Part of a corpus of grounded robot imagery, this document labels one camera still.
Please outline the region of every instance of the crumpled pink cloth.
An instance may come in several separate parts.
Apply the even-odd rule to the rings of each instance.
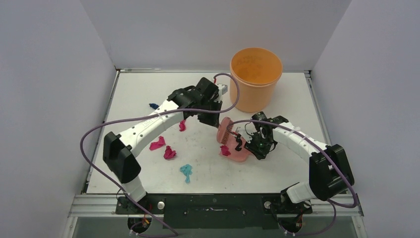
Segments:
[[[185,121],[186,121],[186,120],[182,120],[182,121],[179,123],[179,131],[185,131],[185,129],[187,129],[187,127],[185,126]]]
[[[150,150],[156,150],[159,149],[160,147],[166,145],[165,143],[165,139],[163,138],[163,136],[159,136],[159,140],[157,142],[152,142],[150,143]]]
[[[164,157],[166,160],[170,160],[170,159],[172,159],[173,157],[175,157],[175,155],[176,155],[176,151],[172,150],[172,149],[170,148],[170,146],[169,146],[169,145],[167,145],[167,146],[166,146],[166,150],[165,150],[165,154],[163,155],[163,157]]]
[[[224,155],[224,156],[229,156],[230,155],[229,148],[227,146],[222,145],[220,148],[222,149],[222,155]]]

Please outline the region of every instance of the orange bin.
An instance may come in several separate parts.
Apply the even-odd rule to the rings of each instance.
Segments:
[[[236,108],[254,113],[271,101],[275,85],[283,72],[281,60],[271,51],[246,48],[236,53],[230,62],[230,72],[239,84],[239,102]],[[236,85],[230,83],[230,100],[237,97]]]

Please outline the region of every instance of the white table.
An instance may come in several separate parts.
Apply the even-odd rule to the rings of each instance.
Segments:
[[[162,103],[173,90],[196,85],[202,78],[212,79],[214,73],[121,73],[108,112],[107,121],[145,116],[153,112],[149,103]],[[229,85],[229,78],[217,78],[219,83]],[[232,105],[228,94],[222,108]],[[283,73],[270,105],[264,109],[267,117],[278,115],[289,119],[295,126],[318,141],[324,141],[314,103],[303,73]],[[252,114],[233,109],[220,115],[232,120],[249,119]],[[95,155],[95,165],[116,179],[102,160],[103,136],[110,131],[115,134],[136,124],[120,123],[106,126]],[[178,126],[162,134],[166,144],[177,152],[177,157],[167,161],[163,158],[165,147],[150,151],[145,148],[137,157],[142,167],[140,178],[149,193],[270,193],[308,179],[308,165],[282,145],[266,159],[248,157],[236,163],[218,155],[217,129],[188,118],[187,130]],[[180,167],[190,164],[193,168],[191,183],[185,183]],[[87,193],[116,193],[118,188],[97,171],[90,177]]]

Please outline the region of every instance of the gray wall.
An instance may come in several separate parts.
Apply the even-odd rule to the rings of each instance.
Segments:
[[[0,32],[0,236],[60,237],[115,69],[78,0],[2,1]]]
[[[353,0],[313,71],[370,237],[419,237],[420,1]]]
[[[247,47],[312,69],[350,0],[81,0],[117,68],[229,69]]]

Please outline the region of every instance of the pink brush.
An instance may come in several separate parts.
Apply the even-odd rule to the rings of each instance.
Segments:
[[[232,120],[225,117],[219,125],[216,140],[224,145],[220,147],[221,152],[219,154],[236,162],[244,162],[251,153],[244,148],[246,140],[243,137],[241,137],[241,151],[235,150],[238,146],[238,142],[236,142],[236,138],[231,134],[233,125],[226,128],[230,123],[232,123]]]

